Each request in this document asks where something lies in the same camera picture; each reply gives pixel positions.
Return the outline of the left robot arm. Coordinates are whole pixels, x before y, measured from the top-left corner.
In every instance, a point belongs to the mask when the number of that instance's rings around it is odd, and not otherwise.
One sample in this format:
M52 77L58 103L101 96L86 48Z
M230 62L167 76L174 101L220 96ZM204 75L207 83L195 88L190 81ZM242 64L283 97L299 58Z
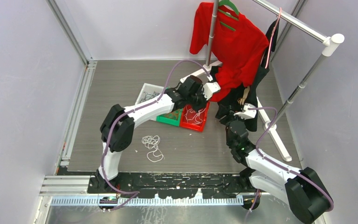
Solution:
M139 125L187 105L195 111L203 109L219 90L216 83L203 83L190 75L177 87L161 87L157 96L142 103L112 106L100 127L103 154L97 171L99 187L107 193L116 189L121 154L131 144Z

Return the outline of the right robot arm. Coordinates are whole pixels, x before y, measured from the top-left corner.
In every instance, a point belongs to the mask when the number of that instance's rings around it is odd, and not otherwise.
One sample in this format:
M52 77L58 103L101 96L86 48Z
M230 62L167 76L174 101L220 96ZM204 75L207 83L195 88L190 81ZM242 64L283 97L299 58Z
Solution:
M234 160L246 166L240 172L241 188L247 192L255 189L255 200L262 191L270 193L286 203L298 220L311 224L333 210L334 201L315 170L285 164L249 140L246 122L255 118L257 111L250 104L238 112L221 105L215 116L225 126L226 145Z

